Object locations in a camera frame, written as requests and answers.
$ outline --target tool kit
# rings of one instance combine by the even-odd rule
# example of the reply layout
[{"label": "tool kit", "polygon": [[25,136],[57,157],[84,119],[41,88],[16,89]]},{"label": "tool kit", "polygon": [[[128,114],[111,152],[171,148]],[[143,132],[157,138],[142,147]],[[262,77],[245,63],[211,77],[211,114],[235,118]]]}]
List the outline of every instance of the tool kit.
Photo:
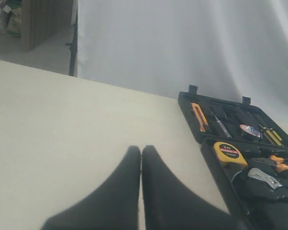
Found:
[{"label": "tool kit", "polygon": [[251,99],[180,92],[178,103],[232,216],[252,230],[288,230],[288,135]]}]

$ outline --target yellow tape measure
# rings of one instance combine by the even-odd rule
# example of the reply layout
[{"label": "yellow tape measure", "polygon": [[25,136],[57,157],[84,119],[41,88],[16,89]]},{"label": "yellow tape measure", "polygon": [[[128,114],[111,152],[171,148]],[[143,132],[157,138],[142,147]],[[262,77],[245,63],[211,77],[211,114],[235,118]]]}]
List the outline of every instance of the yellow tape measure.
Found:
[{"label": "yellow tape measure", "polygon": [[240,151],[233,145],[219,141],[216,142],[213,147],[216,151],[216,155],[219,161],[223,166],[229,162],[237,163],[243,169],[248,166]]}]

